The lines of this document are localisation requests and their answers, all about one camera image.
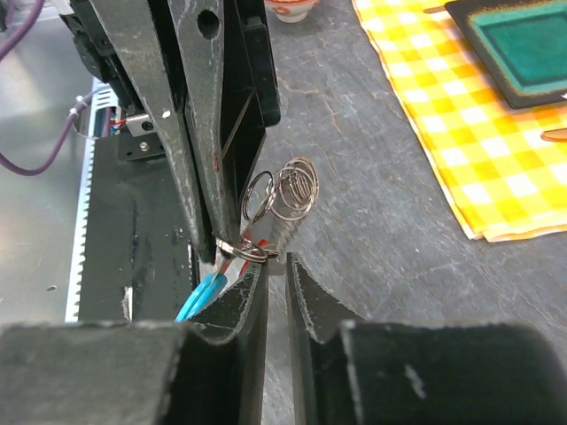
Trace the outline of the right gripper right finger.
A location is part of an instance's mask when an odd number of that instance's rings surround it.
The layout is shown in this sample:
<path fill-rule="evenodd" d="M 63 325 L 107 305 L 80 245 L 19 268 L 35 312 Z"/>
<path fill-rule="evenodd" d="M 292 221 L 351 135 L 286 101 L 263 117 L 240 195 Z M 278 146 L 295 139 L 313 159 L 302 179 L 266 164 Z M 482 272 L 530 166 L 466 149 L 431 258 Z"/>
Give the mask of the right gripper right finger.
<path fill-rule="evenodd" d="M 373 322 L 286 260 L 298 424 L 563 424 L 566 373 L 516 322 Z"/>

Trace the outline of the red tag key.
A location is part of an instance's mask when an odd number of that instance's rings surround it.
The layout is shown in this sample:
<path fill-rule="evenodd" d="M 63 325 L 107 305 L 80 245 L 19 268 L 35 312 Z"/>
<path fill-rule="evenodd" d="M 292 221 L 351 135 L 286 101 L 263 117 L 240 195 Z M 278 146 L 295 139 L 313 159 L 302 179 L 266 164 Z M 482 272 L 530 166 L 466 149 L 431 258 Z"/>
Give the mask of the red tag key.
<path fill-rule="evenodd" d="M 268 252 L 263 247 L 248 240 L 241 244 L 232 245 L 217 238 L 216 246 L 220 249 L 222 256 L 220 265 L 216 267 L 216 275 L 225 274 L 234 259 L 257 264 L 263 264 L 268 260 Z"/>

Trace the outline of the red white patterned bowl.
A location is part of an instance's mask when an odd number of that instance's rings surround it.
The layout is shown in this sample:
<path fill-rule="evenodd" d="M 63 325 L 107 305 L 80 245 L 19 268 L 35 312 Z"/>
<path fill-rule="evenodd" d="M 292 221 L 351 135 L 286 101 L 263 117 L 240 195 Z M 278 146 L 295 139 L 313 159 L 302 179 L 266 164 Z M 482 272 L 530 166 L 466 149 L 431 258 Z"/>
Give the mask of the red white patterned bowl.
<path fill-rule="evenodd" d="M 320 3 L 320 0 L 265 0 L 268 12 L 273 12 L 283 23 L 302 21 Z"/>

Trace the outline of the gold fork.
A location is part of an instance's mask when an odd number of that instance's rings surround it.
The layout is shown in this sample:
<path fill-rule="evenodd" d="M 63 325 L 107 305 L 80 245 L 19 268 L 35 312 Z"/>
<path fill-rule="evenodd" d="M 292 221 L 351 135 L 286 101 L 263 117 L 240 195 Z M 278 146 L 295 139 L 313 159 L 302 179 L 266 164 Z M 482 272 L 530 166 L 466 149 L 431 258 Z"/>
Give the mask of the gold fork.
<path fill-rule="evenodd" d="M 429 7 L 429 8 L 423 9 L 423 13 L 428 14 L 428 15 L 446 12 L 446 11 L 447 11 L 447 8 L 446 8 L 445 5 L 439 5 L 439 6 Z"/>

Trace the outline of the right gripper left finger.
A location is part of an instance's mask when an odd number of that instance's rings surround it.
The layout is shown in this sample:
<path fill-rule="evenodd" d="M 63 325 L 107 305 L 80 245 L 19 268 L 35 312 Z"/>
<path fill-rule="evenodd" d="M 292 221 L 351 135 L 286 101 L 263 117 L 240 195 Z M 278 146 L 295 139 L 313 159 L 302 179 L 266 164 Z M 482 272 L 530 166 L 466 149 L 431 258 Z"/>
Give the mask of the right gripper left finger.
<path fill-rule="evenodd" d="M 1 330 L 4 424 L 258 424 L 268 270 L 252 266 L 191 320 Z"/>

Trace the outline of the orange white checkered cloth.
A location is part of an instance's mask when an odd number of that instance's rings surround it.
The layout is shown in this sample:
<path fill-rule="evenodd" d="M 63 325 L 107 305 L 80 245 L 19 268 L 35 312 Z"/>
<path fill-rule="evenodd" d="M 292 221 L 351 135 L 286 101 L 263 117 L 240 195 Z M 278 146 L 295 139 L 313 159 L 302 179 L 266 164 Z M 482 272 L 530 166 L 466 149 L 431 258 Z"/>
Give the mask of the orange white checkered cloth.
<path fill-rule="evenodd" d="M 510 109 L 462 31 L 425 1 L 353 8 L 471 239 L 528 239 L 566 229 L 566 146 L 545 141 L 564 105 Z"/>

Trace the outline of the black green square plate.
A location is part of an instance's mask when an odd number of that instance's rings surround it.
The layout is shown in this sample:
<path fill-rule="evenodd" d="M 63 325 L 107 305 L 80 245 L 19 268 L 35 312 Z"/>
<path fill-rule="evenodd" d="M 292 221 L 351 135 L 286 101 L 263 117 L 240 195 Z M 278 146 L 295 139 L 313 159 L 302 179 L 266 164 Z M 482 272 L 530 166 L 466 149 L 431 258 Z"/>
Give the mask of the black green square plate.
<path fill-rule="evenodd" d="M 451 1 L 445 9 L 511 108 L 566 100 L 564 1 Z"/>

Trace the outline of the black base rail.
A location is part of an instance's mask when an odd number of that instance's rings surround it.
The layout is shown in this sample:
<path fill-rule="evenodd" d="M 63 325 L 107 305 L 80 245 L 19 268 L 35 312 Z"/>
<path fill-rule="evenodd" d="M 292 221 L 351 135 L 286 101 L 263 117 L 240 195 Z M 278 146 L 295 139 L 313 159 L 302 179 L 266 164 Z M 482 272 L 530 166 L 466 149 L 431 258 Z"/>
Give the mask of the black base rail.
<path fill-rule="evenodd" d="M 123 162 L 116 142 L 88 141 L 65 320 L 175 318 L 198 265 L 164 158 Z"/>

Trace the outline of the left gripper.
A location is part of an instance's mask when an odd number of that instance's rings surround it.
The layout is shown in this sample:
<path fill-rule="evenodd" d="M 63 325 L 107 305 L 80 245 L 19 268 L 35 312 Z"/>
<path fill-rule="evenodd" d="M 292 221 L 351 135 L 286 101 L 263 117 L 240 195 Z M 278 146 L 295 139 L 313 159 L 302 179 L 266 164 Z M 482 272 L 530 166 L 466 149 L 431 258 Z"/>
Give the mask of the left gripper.
<path fill-rule="evenodd" d="M 121 108 L 150 116 L 191 246 L 199 259 L 211 262 L 216 239 L 237 239 L 240 207 L 266 129 L 281 119 L 264 3 L 169 2 L 185 77 L 183 114 L 149 2 L 69 3 L 71 13 L 60 18 L 83 65 L 110 85 Z"/>

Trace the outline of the gold knife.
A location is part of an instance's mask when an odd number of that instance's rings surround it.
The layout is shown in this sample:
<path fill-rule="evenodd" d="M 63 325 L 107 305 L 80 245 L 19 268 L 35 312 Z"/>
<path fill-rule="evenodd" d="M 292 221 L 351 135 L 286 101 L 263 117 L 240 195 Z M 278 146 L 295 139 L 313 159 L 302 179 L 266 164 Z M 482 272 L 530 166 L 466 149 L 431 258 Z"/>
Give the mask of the gold knife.
<path fill-rule="evenodd" d="M 567 142 L 567 128 L 559 128 L 544 131 L 540 138 L 547 142 L 566 143 Z"/>

